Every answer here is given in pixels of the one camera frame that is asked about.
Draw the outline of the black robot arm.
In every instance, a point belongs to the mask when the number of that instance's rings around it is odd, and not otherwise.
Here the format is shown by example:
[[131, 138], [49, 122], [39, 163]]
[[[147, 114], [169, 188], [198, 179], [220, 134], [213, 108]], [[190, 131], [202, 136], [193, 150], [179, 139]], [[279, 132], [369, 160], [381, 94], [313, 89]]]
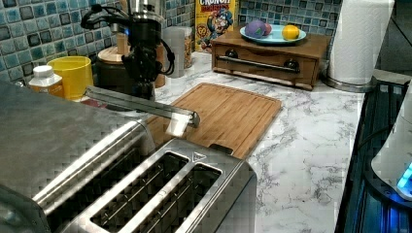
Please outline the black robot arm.
[[161, 15], [155, 0], [126, 0], [128, 13], [112, 20], [128, 31], [129, 52], [121, 57], [127, 75], [132, 79], [130, 94], [155, 100], [155, 80], [163, 66], [157, 59], [161, 44]]

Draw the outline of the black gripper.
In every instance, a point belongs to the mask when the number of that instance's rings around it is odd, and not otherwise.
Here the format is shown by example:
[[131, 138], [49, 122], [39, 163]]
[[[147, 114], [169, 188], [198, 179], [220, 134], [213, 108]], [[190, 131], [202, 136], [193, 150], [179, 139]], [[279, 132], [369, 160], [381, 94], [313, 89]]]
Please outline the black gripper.
[[157, 45], [137, 44], [128, 54], [121, 57], [122, 64], [134, 83], [131, 87], [135, 97], [155, 100], [154, 82], [162, 71], [162, 64], [157, 60]]

